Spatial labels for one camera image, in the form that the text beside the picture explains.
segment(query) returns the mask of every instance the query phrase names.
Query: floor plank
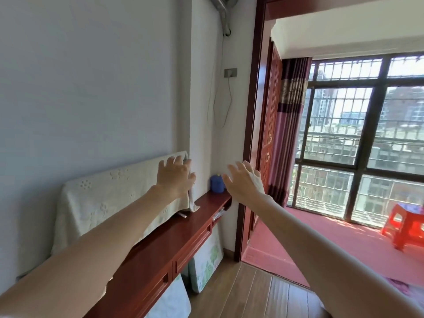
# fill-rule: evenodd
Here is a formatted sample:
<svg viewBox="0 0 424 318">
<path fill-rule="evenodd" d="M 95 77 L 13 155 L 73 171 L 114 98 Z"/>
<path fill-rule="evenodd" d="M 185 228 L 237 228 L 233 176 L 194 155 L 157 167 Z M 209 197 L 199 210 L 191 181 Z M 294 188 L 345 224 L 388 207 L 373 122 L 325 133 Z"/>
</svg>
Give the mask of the floor plank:
<svg viewBox="0 0 424 318">
<path fill-rule="evenodd" d="M 227 302 L 241 263 L 224 258 L 200 294 L 189 294 L 189 318 L 219 318 Z"/>
<path fill-rule="evenodd" d="M 271 280 L 271 274 L 256 271 L 243 318 L 264 318 Z"/>
<path fill-rule="evenodd" d="M 220 318 L 241 318 L 243 316 L 256 269 L 242 265 L 225 303 Z"/>
<path fill-rule="evenodd" d="M 321 301 L 313 292 L 308 292 L 308 318 L 329 318 L 330 314 L 321 307 Z"/>
<path fill-rule="evenodd" d="M 289 284 L 273 276 L 268 295 L 265 317 L 286 318 L 288 296 Z"/>
<path fill-rule="evenodd" d="M 308 292 L 293 284 L 289 287 L 287 318 L 308 318 Z"/>
</svg>

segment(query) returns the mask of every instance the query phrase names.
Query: baseboard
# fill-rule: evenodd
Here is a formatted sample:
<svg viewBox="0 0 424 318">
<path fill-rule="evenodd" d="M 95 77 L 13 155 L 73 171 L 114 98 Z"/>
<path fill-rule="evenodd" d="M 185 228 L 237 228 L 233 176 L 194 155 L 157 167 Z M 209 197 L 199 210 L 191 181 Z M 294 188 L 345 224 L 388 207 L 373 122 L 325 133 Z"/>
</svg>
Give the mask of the baseboard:
<svg viewBox="0 0 424 318">
<path fill-rule="evenodd" d="M 234 251 L 223 248 L 224 256 L 228 259 L 234 260 Z"/>
</svg>

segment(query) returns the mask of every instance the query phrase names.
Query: window frame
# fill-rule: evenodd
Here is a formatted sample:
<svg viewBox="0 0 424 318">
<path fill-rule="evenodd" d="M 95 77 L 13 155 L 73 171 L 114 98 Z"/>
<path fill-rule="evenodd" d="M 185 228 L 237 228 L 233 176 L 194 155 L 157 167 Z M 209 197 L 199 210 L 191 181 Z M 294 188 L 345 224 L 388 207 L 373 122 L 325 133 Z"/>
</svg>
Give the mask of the window frame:
<svg viewBox="0 0 424 318">
<path fill-rule="evenodd" d="M 369 55 L 369 56 L 360 56 L 360 57 L 348 57 L 348 58 L 332 58 L 332 59 L 322 59 L 322 60 L 313 60 L 311 64 L 311 69 L 314 69 L 313 78 L 308 81 L 308 89 L 310 89 L 309 105 L 308 112 L 306 116 L 305 129 L 303 130 L 302 146 L 300 150 L 300 157 L 295 158 L 294 164 L 297 165 L 297 174 L 294 183 L 293 199 L 292 199 L 292 208 L 301 209 L 304 211 L 324 214 L 318 211 L 305 209 L 299 206 L 296 206 L 297 195 L 299 190 L 300 176 L 302 174 L 303 166 L 310 167 L 321 167 L 327 168 L 330 170 L 336 171 L 347 171 L 353 173 L 352 185 L 349 191 L 349 196 L 347 200 L 347 206 L 342 218 L 324 214 L 325 216 L 343 219 L 347 222 L 357 223 L 365 226 L 376 227 L 371 224 L 361 223 L 352 220 L 352 214 L 354 211 L 355 201 L 358 195 L 360 188 L 360 182 L 363 175 L 369 176 L 378 176 L 388 179 L 396 179 L 403 181 L 411 181 L 424 183 L 424 175 L 411 174 L 405 172 L 398 172 L 392 170 L 380 170 L 375 168 L 368 167 L 368 159 L 371 154 L 371 149 L 374 143 L 374 138 L 377 132 L 378 122 L 380 119 L 381 111 L 383 109 L 384 100 L 387 93 L 388 87 L 414 87 L 414 86 L 424 86 L 424 77 L 399 77 L 391 78 L 388 76 L 390 61 L 392 58 L 400 56 L 422 56 L 423 52 L 419 53 L 393 53 L 393 54 L 384 54 L 384 55 Z M 378 77 L 375 79 L 352 79 L 352 80 L 317 80 L 318 70 L 321 63 L 327 62 L 337 62 L 337 61 L 350 61 L 350 60 L 366 60 L 366 59 L 381 59 L 381 66 Z M 353 165 L 347 165 L 337 162 L 330 161 L 318 161 L 313 159 L 305 158 L 305 148 L 307 144 L 307 136 L 310 125 L 312 106 L 315 97 L 315 90 L 317 89 L 339 89 L 339 88 L 365 88 L 372 87 L 372 93 L 368 105 L 367 112 L 365 114 L 365 120 L 363 124 L 363 130 L 359 140 L 358 151 L 354 160 Z"/>
</svg>

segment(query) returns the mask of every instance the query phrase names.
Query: red wooden shelf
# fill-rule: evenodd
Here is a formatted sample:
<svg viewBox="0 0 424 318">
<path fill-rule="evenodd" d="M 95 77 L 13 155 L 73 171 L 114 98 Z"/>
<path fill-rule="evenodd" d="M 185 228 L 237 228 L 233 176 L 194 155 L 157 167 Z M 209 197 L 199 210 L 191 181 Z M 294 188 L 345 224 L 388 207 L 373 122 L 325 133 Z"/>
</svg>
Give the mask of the red wooden shelf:
<svg viewBox="0 0 424 318">
<path fill-rule="evenodd" d="M 209 237 L 215 225 L 213 215 L 231 205 L 231 196 L 227 191 L 209 191 L 196 204 L 200 208 L 195 213 L 187 218 L 173 215 L 131 249 L 106 294 L 86 318 L 142 318 L 147 314 Z"/>
</svg>

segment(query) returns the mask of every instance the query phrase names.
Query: purple curtain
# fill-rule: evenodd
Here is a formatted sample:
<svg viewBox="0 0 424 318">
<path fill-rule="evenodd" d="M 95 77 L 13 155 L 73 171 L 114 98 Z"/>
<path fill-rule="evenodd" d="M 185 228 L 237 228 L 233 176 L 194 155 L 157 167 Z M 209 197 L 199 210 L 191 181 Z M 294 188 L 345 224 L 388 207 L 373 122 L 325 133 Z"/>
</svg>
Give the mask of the purple curtain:
<svg viewBox="0 0 424 318">
<path fill-rule="evenodd" d="M 284 59 L 268 194 L 286 206 L 312 58 Z"/>
</svg>

